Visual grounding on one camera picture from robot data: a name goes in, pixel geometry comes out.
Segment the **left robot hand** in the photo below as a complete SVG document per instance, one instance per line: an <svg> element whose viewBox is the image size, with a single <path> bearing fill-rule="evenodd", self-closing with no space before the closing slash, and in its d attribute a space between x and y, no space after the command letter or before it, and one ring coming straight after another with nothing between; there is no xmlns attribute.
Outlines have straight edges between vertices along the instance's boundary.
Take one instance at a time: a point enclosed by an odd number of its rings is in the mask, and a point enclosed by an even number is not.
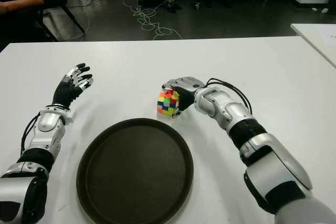
<svg viewBox="0 0 336 224"><path fill-rule="evenodd" d="M52 105L59 105L66 109L78 98L86 89L93 84L93 75L86 74L90 67L85 63L80 63L72 67L61 79L55 89Z"/></svg>

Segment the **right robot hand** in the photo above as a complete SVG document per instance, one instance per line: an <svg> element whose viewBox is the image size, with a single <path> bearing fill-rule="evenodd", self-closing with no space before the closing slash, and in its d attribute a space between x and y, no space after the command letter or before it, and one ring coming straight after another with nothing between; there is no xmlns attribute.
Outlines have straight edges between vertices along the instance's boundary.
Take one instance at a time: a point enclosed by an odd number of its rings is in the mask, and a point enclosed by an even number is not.
<svg viewBox="0 0 336 224"><path fill-rule="evenodd" d="M192 105L196 91L204 87L205 83L194 77L181 77L164 83L162 88L171 89L179 94L179 102L172 117L179 116L185 109Z"/></svg>

